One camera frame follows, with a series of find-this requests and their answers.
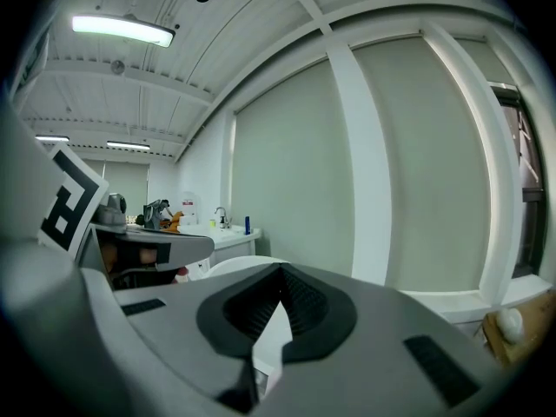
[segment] ceiling fixture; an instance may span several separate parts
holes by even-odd
[[[49,136],[49,135],[36,135],[35,139],[44,142],[69,142],[67,136]]]
[[[150,145],[142,145],[140,143],[107,141],[106,145],[117,149],[150,149]]]
[[[110,70],[117,76],[120,76],[125,71],[125,63],[121,60],[115,60],[110,64]]]
[[[168,48],[175,32],[152,23],[140,22],[132,17],[74,16],[72,28],[75,32],[91,32],[133,38],[142,42]]]

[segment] cardboard box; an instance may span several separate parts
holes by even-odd
[[[515,308],[523,317],[525,339],[521,343],[513,345],[504,340],[496,324],[497,312],[486,314],[482,324],[486,341],[502,366],[510,366],[524,360],[544,340],[556,315],[556,292],[546,292]]]

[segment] orange toy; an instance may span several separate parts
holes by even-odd
[[[176,212],[174,216],[172,216],[172,219],[169,221],[169,226],[167,228],[162,228],[162,232],[180,233],[177,229],[177,226],[180,225],[180,218],[182,216],[182,212]]]

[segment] wall column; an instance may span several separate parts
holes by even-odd
[[[231,109],[221,113],[224,116],[222,135],[222,165],[220,170],[220,205],[228,215],[232,215],[232,165],[235,146],[235,114]]]
[[[367,80],[347,43],[328,39],[327,54],[340,93],[354,182],[352,276],[383,285],[392,233],[386,144]]]
[[[481,297],[502,303],[515,267],[521,235],[521,184],[518,158],[504,112],[473,59],[439,24],[423,21],[424,38],[447,67],[477,123],[490,181],[490,232]]]

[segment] black strip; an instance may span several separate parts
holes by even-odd
[[[116,249],[118,254],[117,267],[115,272],[122,272],[126,268],[139,268],[141,264],[141,256],[139,254],[140,245],[129,241],[116,241]]]
[[[122,311],[126,314],[126,316],[140,314],[142,312],[147,312],[149,310],[162,308],[166,306],[162,301],[158,299],[136,302],[134,304],[126,304],[122,306]]]
[[[520,107],[520,93],[513,89],[490,87],[502,106]]]
[[[162,272],[156,272],[155,270],[134,270],[113,278],[112,284],[114,285],[114,290],[165,286],[174,280],[177,270],[177,268],[174,270],[163,270]]]
[[[479,386],[430,337],[421,335],[403,343],[448,406],[455,407],[479,390]]]
[[[170,261],[170,248],[172,244],[157,244],[156,245],[156,262],[158,264],[165,264]]]
[[[545,200],[543,189],[523,189],[523,202],[540,202]]]

